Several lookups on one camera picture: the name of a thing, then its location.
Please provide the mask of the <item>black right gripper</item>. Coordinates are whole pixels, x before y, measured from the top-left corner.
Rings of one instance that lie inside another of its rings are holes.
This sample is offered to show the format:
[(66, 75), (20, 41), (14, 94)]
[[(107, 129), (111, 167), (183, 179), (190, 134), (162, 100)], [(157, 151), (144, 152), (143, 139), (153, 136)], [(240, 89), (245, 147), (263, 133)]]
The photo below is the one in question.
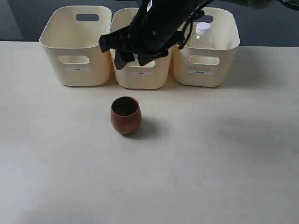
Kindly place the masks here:
[(102, 52), (115, 50), (115, 67), (122, 70), (128, 63), (135, 61), (135, 55), (139, 65), (145, 66), (157, 58), (168, 56), (169, 49), (184, 40), (182, 31), (175, 31), (170, 35), (153, 34), (126, 26), (110, 34), (101, 35), (99, 46)]

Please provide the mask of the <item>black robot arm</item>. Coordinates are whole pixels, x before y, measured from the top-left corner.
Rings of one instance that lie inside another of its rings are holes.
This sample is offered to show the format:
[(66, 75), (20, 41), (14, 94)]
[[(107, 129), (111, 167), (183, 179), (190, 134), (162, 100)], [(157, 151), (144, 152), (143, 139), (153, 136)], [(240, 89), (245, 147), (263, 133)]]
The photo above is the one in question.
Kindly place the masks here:
[(212, 0), (142, 0), (131, 23), (110, 34), (101, 35), (99, 46), (105, 53), (115, 50), (114, 64), (121, 70), (137, 60), (141, 66), (168, 56), (169, 49), (182, 49), (191, 34), (192, 23), (204, 16), (203, 8)]

